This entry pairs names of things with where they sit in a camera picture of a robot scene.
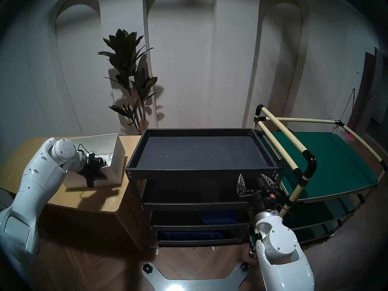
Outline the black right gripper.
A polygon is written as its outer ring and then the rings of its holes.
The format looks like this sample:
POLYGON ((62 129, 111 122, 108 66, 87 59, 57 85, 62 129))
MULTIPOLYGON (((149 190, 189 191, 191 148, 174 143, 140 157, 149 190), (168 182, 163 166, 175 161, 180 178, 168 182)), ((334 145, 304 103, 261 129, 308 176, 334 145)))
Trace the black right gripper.
POLYGON ((278 211, 278 199, 281 197, 281 188, 274 184, 273 180, 266 175, 261 175, 261 180, 264 185, 268 186, 263 186, 259 191, 248 190, 243 176, 240 174, 238 177, 239 197, 244 198, 248 202, 246 211, 260 213, 269 210, 271 213, 274 213, 278 211))

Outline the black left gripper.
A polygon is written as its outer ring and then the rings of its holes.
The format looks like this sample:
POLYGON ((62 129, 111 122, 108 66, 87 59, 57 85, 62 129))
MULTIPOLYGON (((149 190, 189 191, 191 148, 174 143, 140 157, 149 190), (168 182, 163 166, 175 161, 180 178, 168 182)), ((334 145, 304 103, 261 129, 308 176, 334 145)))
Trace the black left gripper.
POLYGON ((104 159, 96 157, 94 153, 89 153, 84 167, 80 170, 80 174, 87 175, 87 187, 94 187, 96 180, 108 180, 106 175, 100 172, 100 169, 106 165, 107 162, 104 159))

